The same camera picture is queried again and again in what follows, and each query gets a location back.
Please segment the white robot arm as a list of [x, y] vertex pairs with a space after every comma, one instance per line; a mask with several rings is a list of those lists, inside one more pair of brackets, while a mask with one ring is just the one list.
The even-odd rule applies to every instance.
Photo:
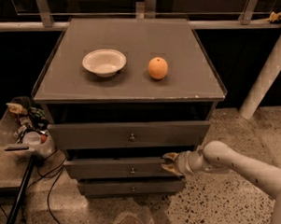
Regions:
[[274, 199], [274, 210], [269, 224], [281, 224], [281, 169], [234, 151], [219, 141], [208, 142], [203, 149], [166, 153], [162, 168], [172, 175], [196, 173], [223, 174], [234, 170]]

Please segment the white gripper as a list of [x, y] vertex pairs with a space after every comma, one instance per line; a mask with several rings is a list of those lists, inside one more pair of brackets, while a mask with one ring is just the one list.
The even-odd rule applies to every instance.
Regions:
[[190, 151], [183, 151], [180, 154], [178, 153], [165, 153], [162, 158], [175, 161], [175, 166], [172, 164], [163, 164], [162, 168], [172, 175], [176, 176], [182, 176], [182, 175], [191, 175], [194, 172], [191, 170], [190, 164], [189, 164], [189, 155]]

